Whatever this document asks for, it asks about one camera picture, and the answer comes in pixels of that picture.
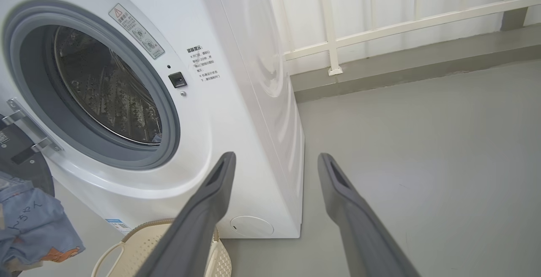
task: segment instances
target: beige plastic basket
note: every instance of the beige plastic basket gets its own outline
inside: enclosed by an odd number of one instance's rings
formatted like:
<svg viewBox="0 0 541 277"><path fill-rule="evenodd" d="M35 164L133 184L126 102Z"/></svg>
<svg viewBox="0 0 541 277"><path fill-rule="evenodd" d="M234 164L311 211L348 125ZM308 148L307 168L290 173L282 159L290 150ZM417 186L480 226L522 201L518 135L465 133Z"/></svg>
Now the beige plastic basket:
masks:
<svg viewBox="0 0 541 277"><path fill-rule="evenodd" d="M100 266L107 256L121 248L120 255L107 274L107 277L133 277L143 265L150 252L164 236L173 219L161 219L139 225L130 231L122 241L109 248L98 260L92 277L96 277ZM210 252L207 259L205 277L230 277L231 260L226 248L220 241L218 230L214 231Z"/></svg>

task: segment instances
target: floor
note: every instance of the floor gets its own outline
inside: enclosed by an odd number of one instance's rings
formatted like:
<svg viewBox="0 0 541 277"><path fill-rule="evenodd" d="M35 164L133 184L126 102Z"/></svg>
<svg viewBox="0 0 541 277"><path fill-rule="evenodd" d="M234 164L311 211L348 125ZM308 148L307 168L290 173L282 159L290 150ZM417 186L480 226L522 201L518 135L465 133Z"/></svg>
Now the floor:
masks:
<svg viewBox="0 0 541 277"><path fill-rule="evenodd" d="M541 61L304 102L300 239L224 240L233 277L349 276L325 212L334 156L423 276L537 276L541 269ZM23 277L90 273L122 235L59 186L87 251Z"/></svg>

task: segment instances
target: blue cloth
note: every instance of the blue cloth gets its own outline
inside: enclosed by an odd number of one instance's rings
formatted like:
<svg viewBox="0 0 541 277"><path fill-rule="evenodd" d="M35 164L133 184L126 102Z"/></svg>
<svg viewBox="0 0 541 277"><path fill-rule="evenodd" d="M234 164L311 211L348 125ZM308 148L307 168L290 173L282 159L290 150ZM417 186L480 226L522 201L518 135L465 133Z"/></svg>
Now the blue cloth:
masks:
<svg viewBox="0 0 541 277"><path fill-rule="evenodd" d="M0 259L23 265L62 262L85 247L60 201L25 181L0 172ZM10 276L5 270L0 272Z"/></svg>

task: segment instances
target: white railing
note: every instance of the white railing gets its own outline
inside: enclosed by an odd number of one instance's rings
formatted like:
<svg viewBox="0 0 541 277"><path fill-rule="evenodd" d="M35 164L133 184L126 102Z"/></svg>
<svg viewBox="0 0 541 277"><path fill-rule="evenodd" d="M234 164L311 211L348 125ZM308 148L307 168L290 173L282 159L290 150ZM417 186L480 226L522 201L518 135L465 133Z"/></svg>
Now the white railing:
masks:
<svg viewBox="0 0 541 277"><path fill-rule="evenodd" d="M285 8L283 7L284 0L280 0L279 3L282 4L282 7L280 7L280 12L282 13L282 16L284 18L287 18ZM327 41L320 44L314 44L311 46L291 50L284 53L284 57L286 60L291 60L320 52L329 51L329 56L331 60L329 75L336 75L342 73L342 68L338 63L338 48L340 47L358 44L360 42L374 40L377 38L382 38L395 34L405 33L412 30L419 30L421 28L443 25L445 23L450 23L454 21L471 19L475 17L500 13L503 11L511 11L513 9L531 7L534 5L541 5L541 0L502 0L499 2L471 8L466 8L465 0L460 0L459 9L457 11L451 11L449 13L443 13L423 18L421 18L419 15L419 5L420 1L414 0L413 21L402 22L396 25L377 28L375 16L376 3L375 0L371 0L371 30L342 38L336 38L331 0L322 0L323 17L325 19L325 31ZM288 26L286 26L286 38L288 39L288 42L291 42L291 34Z"/></svg>

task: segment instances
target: washing machine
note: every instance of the washing machine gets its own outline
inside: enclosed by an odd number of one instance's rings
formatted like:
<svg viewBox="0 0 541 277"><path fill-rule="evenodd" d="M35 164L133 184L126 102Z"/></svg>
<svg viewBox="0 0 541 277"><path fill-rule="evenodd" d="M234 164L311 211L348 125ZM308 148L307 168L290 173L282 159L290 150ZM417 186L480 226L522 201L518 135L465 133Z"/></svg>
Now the washing machine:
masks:
<svg viewBox="0 0 541 277"><path fill-rule="evenodd" d="M220 235L300 236L304 135L270 0L0 1L0 114L35 143L12 164L40 152L126 233L175 217L233 151Z"/></svg>

